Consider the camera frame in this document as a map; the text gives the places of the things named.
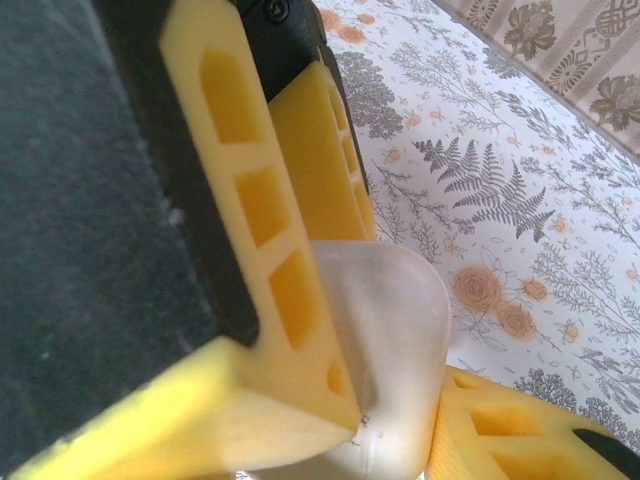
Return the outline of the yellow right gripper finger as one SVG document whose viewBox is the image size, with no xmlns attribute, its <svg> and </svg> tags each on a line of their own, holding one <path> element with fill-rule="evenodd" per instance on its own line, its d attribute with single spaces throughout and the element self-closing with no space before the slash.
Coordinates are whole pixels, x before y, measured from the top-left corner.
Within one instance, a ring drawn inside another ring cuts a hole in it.
<svg viewBox="0 0 640 480">
<path fill-rule="evenodd" d="M 639 456 L 593 420 L 452 366 L 428 479 L 636 479 Z"/>
</svg>

